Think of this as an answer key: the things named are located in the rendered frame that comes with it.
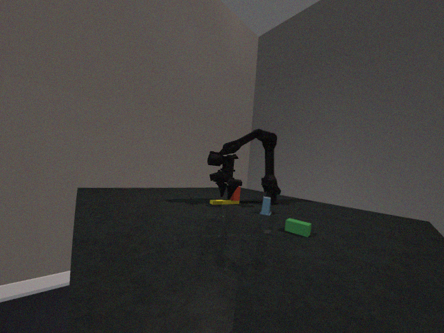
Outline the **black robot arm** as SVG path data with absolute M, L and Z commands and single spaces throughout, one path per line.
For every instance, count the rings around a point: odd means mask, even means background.
M 275 161 L 273 149 L 275 148 L 277 142 L 277 135 L 275 133 L 270 133 L 262 129 L 254 130 L 251 133 L 239 138 L 238 140 L 225 143 L 219 153 L 210 151 L 207 163 L 208 165 L 213 166 L 220 166 L 221 164 L 223 164 L 223 167 L 234 167 L 234 159 L 239 158 L 236 156 L 236 154 L 228 154 L 237 152 L 244 144 L 250 142 L 255 138 L 258 138 L 258 140 L 262 141 L 262 144 L 265 148 L 266 174 L 264 178 L 262 178 L 262 186 L 264 188 L 264 192 L 267 192 L 266 197 L 271 198 L 271 205 L 277 205 L 277 195 L 280 195 L 281 191 L 277 185 L 277 180 L 274 176 Z M 222 169 L 222 171 L 218 170 L 217 173 L 210 174 L 211 181 L 217 181 L 220 179 L 226 180 L 224 169 Z

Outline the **green rectangular block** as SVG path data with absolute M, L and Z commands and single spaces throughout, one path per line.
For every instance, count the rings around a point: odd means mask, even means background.
M 302 236 L 308 237 L 311 232 L 311 223 L 307 223 L 304 221 L 287 219 L 285 221 L 285 229 L 288 232 L 292 232 L 294 234 L 300 234 Z

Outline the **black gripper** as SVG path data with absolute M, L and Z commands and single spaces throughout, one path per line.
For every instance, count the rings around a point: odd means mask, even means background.
M 226 180 L 220 179 L 213 182 L 215 182 L 219 186 L 221 197 L 223 197 L 225 193 L 225 188 L 228 188 L 228 200 L 230 200 L 237 187 L 242 186 L 242 181 L 233 178 L 233 172 L 235 172 L 235 170 L 233 170 L 233 167 L 222 166 L 222 169 L 224 169 L 225 171 Z

